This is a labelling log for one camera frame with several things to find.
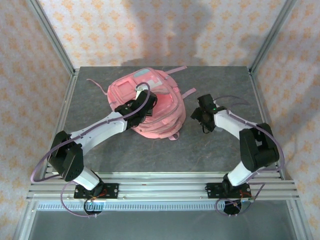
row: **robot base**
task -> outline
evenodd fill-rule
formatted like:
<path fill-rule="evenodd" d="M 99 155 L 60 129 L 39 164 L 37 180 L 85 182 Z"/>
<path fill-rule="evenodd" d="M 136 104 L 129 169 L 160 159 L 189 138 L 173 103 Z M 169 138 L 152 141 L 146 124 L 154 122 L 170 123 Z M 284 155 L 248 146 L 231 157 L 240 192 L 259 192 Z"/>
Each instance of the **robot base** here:
<path fill-rule="evenodd" d="M 241 184 L 228 193 L 225 192 L 221 182 L 209 182 L 206 184 L 205 190 L 208 199 L 242 199 L 251 198 L 251 190 L 249 184 Z"/>
<path fill-rule="evenodd" d="M 99 199 L 117 199 L 119 193 L 119 184 L 118 183 L 104 183 L 102 187 L 101 194 Z M 74 196 L 75 199 L 91 199 L 92 192 L 85 189 L 81 185 L 75 186 Z"/>

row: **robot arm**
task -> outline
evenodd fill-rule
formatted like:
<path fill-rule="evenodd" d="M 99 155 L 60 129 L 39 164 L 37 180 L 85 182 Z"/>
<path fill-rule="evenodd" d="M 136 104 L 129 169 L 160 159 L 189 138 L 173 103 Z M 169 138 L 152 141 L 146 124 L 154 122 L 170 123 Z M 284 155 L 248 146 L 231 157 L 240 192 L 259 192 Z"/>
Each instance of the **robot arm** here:
<path fill-rule="evenodd" d="M 223 178 L 222 186 L 225 193 L 239 189 L 258 170 L 279 160 L 276 144 L 255 126 L 272 135 L 267 123 L 249 122 L 223 106 L 217 105 L 210 94 L 198 98 L 199 106 L 191 115 L 202 125 L 202 129 L 212 132 L 215 127 L 226 130 L 240 141 L 240 163 Z"/>
<path fill-rule="evenodd" d="M 51 148 L 74 137 L 81 137 L 54 151 L 48 160 L 49 163 L 66 182 L 74 181 L 88 190 L 91 196 L 98 196 L 103 190 L 104 183 L 92 170 L 84 166 L 84 155 L 113 135 L 138 126 L 146 116 L 152 116 L 152 109 L 157 103 L 157 97 L 152 92 L 146 104 L 138 112 L 130 115 L 142 106 L 147 95 L 147 90 L 139 91 L 136 100 L 118 106 L 108 116 L 84 129 L 70 134 L 65 131 L 57 133 Z"/>

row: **gray tabletop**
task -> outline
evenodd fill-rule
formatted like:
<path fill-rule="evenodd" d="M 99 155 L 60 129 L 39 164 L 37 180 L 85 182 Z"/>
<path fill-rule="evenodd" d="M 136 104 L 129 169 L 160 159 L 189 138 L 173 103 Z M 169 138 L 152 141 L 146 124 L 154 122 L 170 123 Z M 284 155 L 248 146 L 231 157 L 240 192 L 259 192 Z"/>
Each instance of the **gray tabletop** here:
<path fill-rule="evenodd" d="M 81 67 L 75 84 L 64 130 L 80 130 L 111 113 L 107 97 L 91 78 L 107 90 L 115 80 L 142 67 Z M 172 67 L 154 67 L 168 71 Z M 84 156 L 85 165 L 95 172 L 227 172 L 240 161 L 239 141 L 225 130 L 203 134 L 201 126 L 190 115 L 198 107 L 197 98 L 236 95 L 251 103 L 237 105 L 232 111 L 261 123 L 262 119 L 246 67 L 189 66 L 171 74 L 182 93 L 196 92 L 184 99 L 186 120 L 176 141 L 149 139 L 129 129 L 108 138 Z M 220 105 L 229 107 L 238 100 L 223 98 Z"/>

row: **floral wall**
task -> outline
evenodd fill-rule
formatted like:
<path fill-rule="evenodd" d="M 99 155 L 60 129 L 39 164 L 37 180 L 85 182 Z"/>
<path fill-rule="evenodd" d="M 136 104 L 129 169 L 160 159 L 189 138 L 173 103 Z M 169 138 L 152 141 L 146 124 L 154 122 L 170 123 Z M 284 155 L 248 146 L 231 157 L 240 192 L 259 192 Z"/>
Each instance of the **floral wall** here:
<path fill-rule="evenodd" d="M 320 5 L 298 0 L 257 73 L 314 239 L 320 239 Z"/>
<path fill-rule="evenodd" d="M 11 240 L 70 78 L 26 0 L 0 1 L 0 239 Z"/>
<path fill-rule="evenodd" d="M 72 64 L 249 66 L 285 0 L 40 0 Z"/>

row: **aluminum frame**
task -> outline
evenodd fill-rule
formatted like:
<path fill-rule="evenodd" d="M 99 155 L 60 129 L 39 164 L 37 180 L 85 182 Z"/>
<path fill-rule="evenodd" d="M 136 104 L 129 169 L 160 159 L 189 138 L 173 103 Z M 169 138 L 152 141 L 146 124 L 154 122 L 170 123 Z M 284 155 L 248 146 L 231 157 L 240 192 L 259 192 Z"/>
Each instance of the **aluminum frame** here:
<path fill-rule="evenodd" d="M 292 8 L 296 4 L 297 0 L 286 0 L 282 9 L 280 10 L 279 15 L 277 16 L 274 24 L 272 25 L 264 43 L 262 44 L 255 60 L 253 61 L 252 65 L 249 67 L 249 72 L 251 74 L 255 73 L 259 68 L 261 62 L 264 60 L 265 56 L 267 55 L 271 45 L 273 44 L 274 40 L 276 39 L 281 27 L 283 26 L 284 22 L 286 21 L 288 15 L 291 13 Z"/>
<path fill-rule="evenodd" d="M 70 61 L 68 54 L 66 53 L 63 45 L 61 44 L 41 4 L 39 3 L 38 0 L 26 0 L 26 1 L 29 5 L 29 8 L 33 11 L 35 17 L 38 19 L 52 47 L 60 57 L 65 69 L 72 75 L 75 72 L 75 68 L 72 62 Z"/>
<path fill-rule="evenodd" d="M 65 98 L 61 106 L 59 121 L 56 125 L 57 133 L 63 129 L 68 109 L 74 92 L 78 77 L 78 71 L 70 79 L 66 90 Z M 43 175 L 55 174 L 50 165 L 46 165 Z M 181 206 L 181 201 L 189 203 L 192 210 L 201 210 L 208 204 L 205 185 L 209 182 L 221 182 L 225 172 L 141 172 L 141 173 L 98 173 L 104 182 L 120 183 L 119 197 L 116 200 L 99 201 L 103 204 L 104 210 L 109 210 L 105 206 L 115 206 L 117 204 L 130 204 L 130 206 L 156 206 L 159 202 L 171 203 L 171 206 Z M 299 195 L 292 180 L 281 180 L 280 174 L 261 173 L 250 181 L 267 183 L 261 191 L 257 200 L 286 200 L 290 201 L 291 219 L 297 236 L 301 239 L 311 239 L 307 236 L 308 226 L 301 219 L 301 209 L 299 207 Z M 36 211 L 43 211 L 54 203 L 55 209 L 60 209 L 60 192 L 66 184 L 61 178 L 50 179 L 46 182 L 35 183 L 30 186 L 27 195 L 28 205 L 24 215 L 21 217 L 13 239 L 28 239 L 33 225 Z M 255 195 L 259 185 L 251 185 L 252 194 Z M 83 203 L 83 200 L 73 199 L 75 186 L 68 186 L 63 194 L 63 200 L 70 207 Z"/>
<path fill-rule="evenodd" d="M 261 97 L 259 95 L 259 91 L 257 89 L 256 85 L 256 76 L 254 72 L 249 72 L 250 81 L 253 87 L 253 91 L 256 97 L 256 101 L 260 110 L 261 118 L 264 122 L 268 123 L 270 122 L 269 117 L 267 116 L 266 112 L 264 111 L 263 105 L 261 103 Z M 288 176 L 286 175 L 285 171 L 282 169 L 280 171 L 281 178 L 285 181 L 288 179 Z M 293 224 L 293 228 L 295 231 L 295 234 L 297 236 L 297 239 L 299 240 L 312 240 L 312 233 L 307 221 L 307 216 L 304 213 L 303 206 L 300 201 L 293 201 L 293 200 L 287 200 L 286 205 L 288 207 L 291 221 Z"/>

